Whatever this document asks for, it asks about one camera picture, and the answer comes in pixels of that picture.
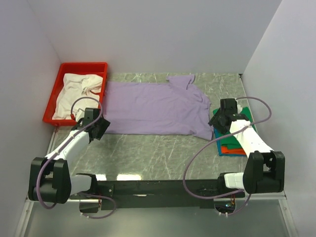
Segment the orange t shirt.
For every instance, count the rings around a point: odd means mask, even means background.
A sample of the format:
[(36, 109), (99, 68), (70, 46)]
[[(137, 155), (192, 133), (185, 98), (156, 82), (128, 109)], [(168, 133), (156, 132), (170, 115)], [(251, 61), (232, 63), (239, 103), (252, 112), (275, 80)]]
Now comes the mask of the orange t shirt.
[(229, 149), (226, 146), (221, 146), (221, 152), (223, 154), (230, 154), (230, 155), (246, 155), (243, 148), (236, 148), (236, 149)]

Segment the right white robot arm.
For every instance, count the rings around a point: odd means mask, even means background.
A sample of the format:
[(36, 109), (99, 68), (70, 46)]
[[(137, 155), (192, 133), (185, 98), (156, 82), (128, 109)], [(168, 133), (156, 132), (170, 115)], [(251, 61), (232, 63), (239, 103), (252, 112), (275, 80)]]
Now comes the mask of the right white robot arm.
[(253, 128), (256, 122), (239, 112), (239, 98), (220, 100), (220, 107), (209, 121), (214, 130), (222, 133), (215, 139), (235, 137), (247, 156), (245, 170), (239, 173), (222, 173), (217, 193), (228, 197), (234, 189), (249, 194), (280, 193), (284, 189), (285, 156), (268, 146)]

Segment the green t shirt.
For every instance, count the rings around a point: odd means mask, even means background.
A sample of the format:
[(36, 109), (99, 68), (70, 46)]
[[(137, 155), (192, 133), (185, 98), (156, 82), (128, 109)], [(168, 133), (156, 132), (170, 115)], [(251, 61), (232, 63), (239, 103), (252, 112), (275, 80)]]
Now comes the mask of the green t shirt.
[[(217, 113), (217, 111), (218, 111), (218, 109), (213, 110), (213, 112), (212, 112), (213, 115), (215, 115)], [(242, 111), (241, 111), (241, 114), (246, 115), (248, 117), (249, 121), (253, 122), (252, 115), (251, 115), (250, 109), (248, 107), (243, 107)], [(228, 134), (228, 133), (222, 134), (222, 133), (218, 132), (216, 129), (214, 129), (214, 132), (215, 132), (215, 137), (216, 138)], [(219, 142), (221, 143), (221, 146), (225, 146), (228, 150), (241, 149), (240, 143), (233, 136), (221, 139)]]

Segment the lavender t shirt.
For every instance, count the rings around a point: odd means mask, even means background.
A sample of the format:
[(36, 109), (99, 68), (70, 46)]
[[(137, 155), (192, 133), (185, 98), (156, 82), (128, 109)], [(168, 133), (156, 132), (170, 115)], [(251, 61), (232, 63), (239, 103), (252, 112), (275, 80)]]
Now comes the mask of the lavender t shirt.
[(166, 83), (109, 81), (103, 115), (108, 134), (193, 135), (211, 140), (210, 100), (194, 75), (168, 76)]

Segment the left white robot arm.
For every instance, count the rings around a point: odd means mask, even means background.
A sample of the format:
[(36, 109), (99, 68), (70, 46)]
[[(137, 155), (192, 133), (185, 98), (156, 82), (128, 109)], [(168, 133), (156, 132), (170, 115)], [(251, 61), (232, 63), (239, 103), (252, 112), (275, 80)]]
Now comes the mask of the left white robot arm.
[(64, 204), (70, 196), (82, 192), (94, 198), (99, 192), (94, 174), (70, 175), (69, 165), (79, 152), (93, 140), (100, 140), (110, 122), (104, 119), (101, 109), (87, 108), (71, 129), (68, 137), (51, 153), (31, 162), (28, 198), (53, 205)]

